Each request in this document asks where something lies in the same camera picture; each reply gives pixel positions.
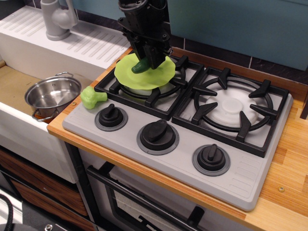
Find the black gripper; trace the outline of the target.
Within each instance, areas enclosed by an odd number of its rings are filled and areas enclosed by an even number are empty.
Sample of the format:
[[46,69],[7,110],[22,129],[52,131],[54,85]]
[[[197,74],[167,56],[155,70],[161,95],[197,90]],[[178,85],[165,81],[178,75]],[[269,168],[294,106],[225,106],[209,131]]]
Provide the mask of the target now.
[[164,29],[166,4],[119,4],[124,17],[118,19],[123,35],[131,43],[137,58],[147,58],[152,69],[166,60],[173,50],[170,35]]

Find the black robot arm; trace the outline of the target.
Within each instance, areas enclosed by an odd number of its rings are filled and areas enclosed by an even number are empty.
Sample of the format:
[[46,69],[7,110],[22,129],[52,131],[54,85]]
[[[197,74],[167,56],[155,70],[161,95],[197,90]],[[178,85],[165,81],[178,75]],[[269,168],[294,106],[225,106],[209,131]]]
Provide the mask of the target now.
[[139,74],[156,69],[172,53],[170,36],[163,28],[165,0],[120,0],[119,9],[124,17],[118,19],[122,33],[138,58],[131,68]]

